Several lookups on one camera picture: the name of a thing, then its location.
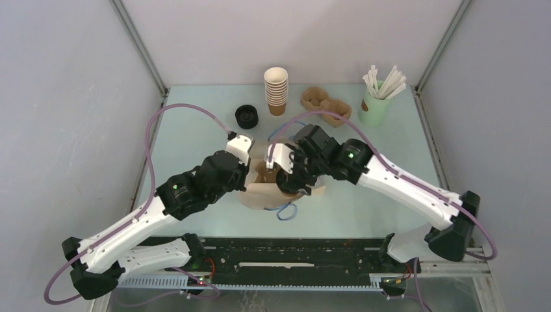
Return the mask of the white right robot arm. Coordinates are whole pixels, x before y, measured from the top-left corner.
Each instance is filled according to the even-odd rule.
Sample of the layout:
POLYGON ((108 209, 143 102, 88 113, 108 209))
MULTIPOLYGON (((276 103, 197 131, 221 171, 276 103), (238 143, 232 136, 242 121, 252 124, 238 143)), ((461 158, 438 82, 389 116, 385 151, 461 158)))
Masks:
POLYGON ((309 124, 291 143, 266 149, 267 168, 280 167, 276 183, 284 193, 311 195, 322 176, 376 190, 423 217, 427 224, 407 233, 391 233, 378 253, 379 266, 394 272, 414 258, 434 254, 461 262, 468 254, 480 197, 459 195, 427 184, 397 167, 365 142, 337 142, 321 127, 309 124))

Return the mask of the paper takeout bag blue handles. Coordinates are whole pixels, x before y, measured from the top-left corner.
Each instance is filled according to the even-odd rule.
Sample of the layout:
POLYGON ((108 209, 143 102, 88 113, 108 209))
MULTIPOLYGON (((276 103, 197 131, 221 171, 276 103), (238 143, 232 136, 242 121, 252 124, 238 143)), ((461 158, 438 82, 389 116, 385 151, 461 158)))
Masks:
POLYGON ((268 139, 258 141, 250 151, 250 170, 245 180, 246 191, 238 193, 240 203, 250 209, 274 211, 280 221, 289 221, 296 217, 298 206, 296 202, 304 197, 302 194, 290 195, 282 193, 276 183, 254 183, 257 177, 255 167, 260 161, 265 161, 266 149, 272 133, 268 139))

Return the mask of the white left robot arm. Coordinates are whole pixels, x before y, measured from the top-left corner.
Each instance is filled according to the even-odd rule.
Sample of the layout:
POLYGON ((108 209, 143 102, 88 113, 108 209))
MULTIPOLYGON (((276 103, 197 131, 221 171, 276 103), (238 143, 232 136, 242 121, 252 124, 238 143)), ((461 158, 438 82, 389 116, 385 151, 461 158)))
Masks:
POLYGON ((196 234, 145 246, 156 232, 205 210, 228 192, 243 191, 249 172, 248 152, 217 151, 192 170, 170 177, 152 200, 108 229, 87 239, 70 237, 62 243, 71 264, 71 281, 86 300, 114 290, 131 276, 165 268, 199 270, 206 251, 196 234))

